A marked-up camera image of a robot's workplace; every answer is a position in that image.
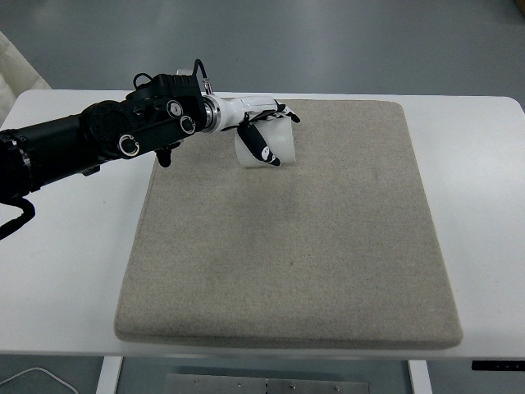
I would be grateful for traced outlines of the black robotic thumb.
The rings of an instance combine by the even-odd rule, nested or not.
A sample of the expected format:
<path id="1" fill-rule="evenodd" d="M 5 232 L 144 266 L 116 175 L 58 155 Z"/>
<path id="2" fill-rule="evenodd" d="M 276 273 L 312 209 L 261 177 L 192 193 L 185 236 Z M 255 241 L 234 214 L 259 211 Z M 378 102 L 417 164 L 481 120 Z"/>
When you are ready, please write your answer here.
<path id="1" fill-rule="evenodd" d="M 247 150 L 259 162 L 275 167 L 281 165 L 280 159 L 270 150 L 258 128 L 249 121 L 243 121 L 237 127 L 237 135 Z"/>

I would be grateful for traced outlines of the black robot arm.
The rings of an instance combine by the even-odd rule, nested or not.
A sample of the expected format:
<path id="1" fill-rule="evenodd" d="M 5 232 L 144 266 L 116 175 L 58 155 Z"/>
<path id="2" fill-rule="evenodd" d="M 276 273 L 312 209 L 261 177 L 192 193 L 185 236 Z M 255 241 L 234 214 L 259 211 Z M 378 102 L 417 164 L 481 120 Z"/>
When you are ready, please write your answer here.
<path id="1" fill-rule="evenodd" d="M 21 198 L 106 162 L 154 152 L 169 167 L 171 151 L 195 133 L 237 131 L 249 152 L 273 166 L 280 159 L 256 125 L 299 117 L 270 96 L 223 99 L 212 92 L 201 60 L 189 74 L 159 74 L 121 102 L 106 100 L 71 115 L 1 133 L 1 199 Z"/>

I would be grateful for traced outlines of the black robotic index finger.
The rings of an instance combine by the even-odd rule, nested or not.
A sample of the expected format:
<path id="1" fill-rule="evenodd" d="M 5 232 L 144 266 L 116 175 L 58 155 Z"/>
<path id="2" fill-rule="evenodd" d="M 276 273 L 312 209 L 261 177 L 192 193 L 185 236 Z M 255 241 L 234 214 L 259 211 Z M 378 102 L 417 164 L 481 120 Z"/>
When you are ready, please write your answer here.
<path id="1" fill-rule="evenodd" d="M 291 110 L 290 108 L 285 107 L 285 109 L 283 110 L 282 113 L 283 113 L 284 116 L 289 117 L 292 122 L 300 123 L 299 116 L 293 110 Z"/>

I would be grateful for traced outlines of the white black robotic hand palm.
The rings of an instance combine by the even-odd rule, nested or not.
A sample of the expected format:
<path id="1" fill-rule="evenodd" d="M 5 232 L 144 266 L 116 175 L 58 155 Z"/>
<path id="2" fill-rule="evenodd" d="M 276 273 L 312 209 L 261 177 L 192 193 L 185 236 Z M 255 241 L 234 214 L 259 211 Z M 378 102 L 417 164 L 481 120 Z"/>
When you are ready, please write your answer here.
<path id="1" fill-rule="evenodd" d="M 253 120 L 278 112 L 279 103 L 271 96 L 240 98 L 211 97 L 211 132 L 237 127 L 248 116 Z"/>

